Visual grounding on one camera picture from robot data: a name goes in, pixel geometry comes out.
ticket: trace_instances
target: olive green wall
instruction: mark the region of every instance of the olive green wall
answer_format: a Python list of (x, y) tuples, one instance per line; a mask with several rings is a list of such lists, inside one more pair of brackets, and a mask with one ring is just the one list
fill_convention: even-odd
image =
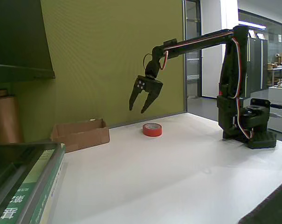
[(26, 141), (49, 137), (54, 123), (104, 118), (108, 125), (182, 112), (183, 57), (158, 79), (159, 98), (141, 114), (128, 101), (143, 56), (163, 41), (182, 40), (180, 0), (41, 0), (55, 80), (13, 84)]

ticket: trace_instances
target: cardboard tube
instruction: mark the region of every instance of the cardboard tube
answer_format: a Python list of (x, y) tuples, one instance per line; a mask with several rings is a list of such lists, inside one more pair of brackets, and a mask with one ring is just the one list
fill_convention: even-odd
[(14, 96), (0, 97), (0, 144), (24, 141)]

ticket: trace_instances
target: roll of tape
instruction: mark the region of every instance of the roll of tape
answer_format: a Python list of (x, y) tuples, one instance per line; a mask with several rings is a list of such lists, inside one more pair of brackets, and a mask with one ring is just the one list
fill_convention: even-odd
[(143, 125), (143, 134), (150, 137), (158, 137), (163, 133), (162, 126), (156, 123), (148, 123)]

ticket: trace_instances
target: black robotic arm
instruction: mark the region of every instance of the black robotic arm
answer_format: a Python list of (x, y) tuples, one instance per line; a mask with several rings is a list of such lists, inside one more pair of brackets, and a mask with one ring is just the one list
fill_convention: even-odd
[[(141, 113), (159, 96), (163, 84), (155, 79), (159, 70), (165, 68), (168, 59), (193, 50), (226, 44), (217, 97), (219, 125), (224, 130), (223, 138), (248, 142), (250, 148), (274, 147), (276, 136), (267, 132), (270, 102), (252, 99), (251, 106), (242, 107), (241, 97), (245, 89), (243, 80), (247, 72), (247, 36), (248, 27), (236, 26), (233, 30), (225, 29), (182, 42), (173, 39), (154, 47), (152, 60), (145, 68), (145, 77), (138, 76), (134, 83), (129, 100), (130, 110), (142, 90), (148, 93), (148, 97)], [(159, 61), (163, 57), (165, 59), (161, 65)]]

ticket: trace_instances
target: desk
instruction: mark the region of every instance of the desk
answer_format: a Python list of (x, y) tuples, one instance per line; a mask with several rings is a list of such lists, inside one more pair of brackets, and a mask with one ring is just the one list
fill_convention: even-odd
[(275, 85), (275, 71), (282, 71), (282, 68), (268, 69), (268, 71), (272, 71), (272, 86), (274, 86)]
[[(269, 87), (268, 100), (273, 104), (282, 105), (282, 88)], [(282, 110), (271, 108), (270, 112), (282, 115)], [(270, 118), (268, 122), (268, 128), (282, 132), (282, 119), (281, 118)]]
[(65, 155), (50, 223), (235, 224), (282, 183), (282, 142), (252, 150), (184, 113), (110, 129), (110, 143)]

